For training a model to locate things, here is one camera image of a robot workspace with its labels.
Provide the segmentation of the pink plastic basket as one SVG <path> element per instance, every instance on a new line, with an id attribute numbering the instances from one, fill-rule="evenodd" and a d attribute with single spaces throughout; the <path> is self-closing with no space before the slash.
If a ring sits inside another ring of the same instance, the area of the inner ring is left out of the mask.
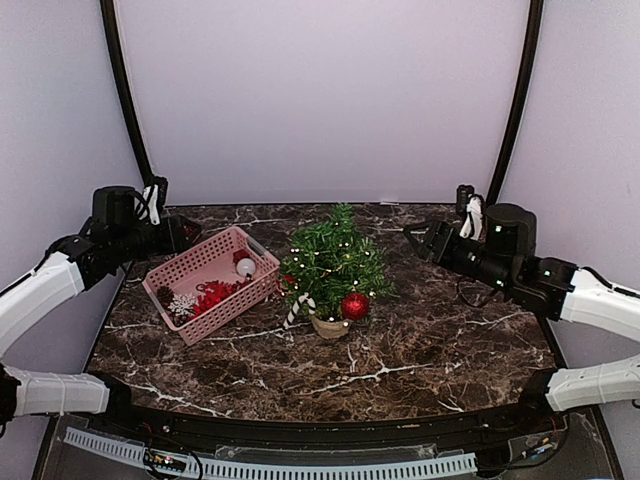
<path id="1" fill-rule="evenodd" d="M 257 265 L 253 278 L 236 272 L 237 261 L 246 257 Z M 151 270 L 143 287 L 169 329 L 191 346 L 274 293 L 279 266 L 266 248 L 232 226 Z M 176 317 L 163 308 L 156 298 L 162 286 L 174 294 L 194 294 L 194 315 Z"/>

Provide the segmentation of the small green christmas tree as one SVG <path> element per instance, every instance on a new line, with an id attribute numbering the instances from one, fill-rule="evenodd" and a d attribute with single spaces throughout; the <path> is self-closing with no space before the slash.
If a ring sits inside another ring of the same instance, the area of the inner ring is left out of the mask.
<path id="1" fill-rule="evenodd" d="M 374 300 L 396 292 L 385 274 L 381 252 L 358 230 L 349 204 L 334 205 L 327 220 L 292 234 L 280 274 L 297 281 L 297 290 L 283 291 L 289 310 L 300 295 L 308 293 L 316 302 L 318 317 L 328 321 L 344 319 L 341 302 L 350 293 L 365 294 L 370 310 Z"/>

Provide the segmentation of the red ball ornament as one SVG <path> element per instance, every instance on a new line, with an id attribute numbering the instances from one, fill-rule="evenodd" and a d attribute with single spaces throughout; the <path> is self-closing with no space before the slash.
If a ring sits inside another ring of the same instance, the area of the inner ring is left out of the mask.
<path id="1" fill-rule="evenodd" d="M 341 302 L 342 317 L 349 321 L 364 319 L 369 313 L 369 298 L 359 292 L 346 295 Z"/>

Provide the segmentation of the red white candy cane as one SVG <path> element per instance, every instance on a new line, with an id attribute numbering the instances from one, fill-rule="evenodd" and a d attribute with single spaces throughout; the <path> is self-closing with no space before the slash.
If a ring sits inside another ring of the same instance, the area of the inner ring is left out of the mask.
<path id="1" fill-rule="evenodd" d="M 310 315 L 314 315 L 316 313 L 317 307 L 315 300 L 311 298 L 308 293 L 300 295 L 293 303 L 283 322 L 283 328 L 285 330 L 288 330 L 293 326 L 293 323 L 304 304 L 307 305 L 307 310 Z"/>

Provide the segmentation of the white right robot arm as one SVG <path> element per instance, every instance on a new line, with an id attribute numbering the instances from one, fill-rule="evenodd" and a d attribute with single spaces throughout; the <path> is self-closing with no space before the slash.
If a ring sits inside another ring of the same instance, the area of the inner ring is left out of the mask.
<path id="1" fill-rule="evenodd" d="M 564 367 L 538 370 L 510 413 L 521 434 L 549 413 L 639 401 L 639 292 L 579 266 L 536 253 L 537 219 L 510 203 L 483 209 L 469 201 L 463 223 L 434 220 L 403 233 L 415 253 L 478 281 L 549 324 Z"/>

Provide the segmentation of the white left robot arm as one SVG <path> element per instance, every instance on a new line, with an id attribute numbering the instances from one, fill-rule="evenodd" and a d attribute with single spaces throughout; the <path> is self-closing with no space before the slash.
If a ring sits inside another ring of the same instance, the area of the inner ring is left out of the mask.
<path id="1" fill-rule="evenodd" d="M 130 389 L 108 374 L 61 372 L 32 362 L 14 366 L 42 321 L 60 321 L 74 298 L 132 262 L 183 253 L 201 235 L 201 226 L 164 210 L 166 182 L 155 179 L 143 191 L 107 186 L 93 194 L 92 210 L 80 230 L 54 240 L 39 262 L 1 292 L 1 423 L 16 417 L 69 413 L 101 414 L 120 436 L 141 427 L 130 406 Z"/>

